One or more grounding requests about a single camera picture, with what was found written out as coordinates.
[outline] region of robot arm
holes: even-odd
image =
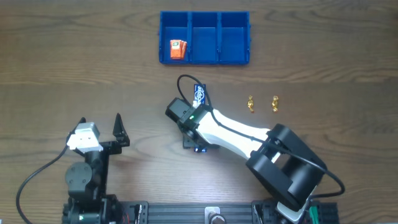
[[[276,210],[291,223],[299,222],[323,172],[294,157],[290,157],[280,169],[274,164],[280,152],[271,146],[282,147],[324,169],[325,163],[297,135],[281,124],[271,130],[254,128],[229,119],[213,109],[214,116],[221,124],[264,141],[257,142],[219,126],[211,110],[208,105],[194,108],[175,98],[165,114],[177,123],[186,137],[199,146],[216,144],[247,159],[247,167],[279,202]]]

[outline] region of orange packet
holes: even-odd
[[[182,59],[182,60],[185,58],[185,51],[186,51],[186,50],[187,50],[187,43],[186,43],[185,41],[183,41],[182,49],[181,49],[181,51],[182,51],[182,57],[181,57],[181,59]]]
[[[182,40],[170,40],[170,58],[182,58]]]

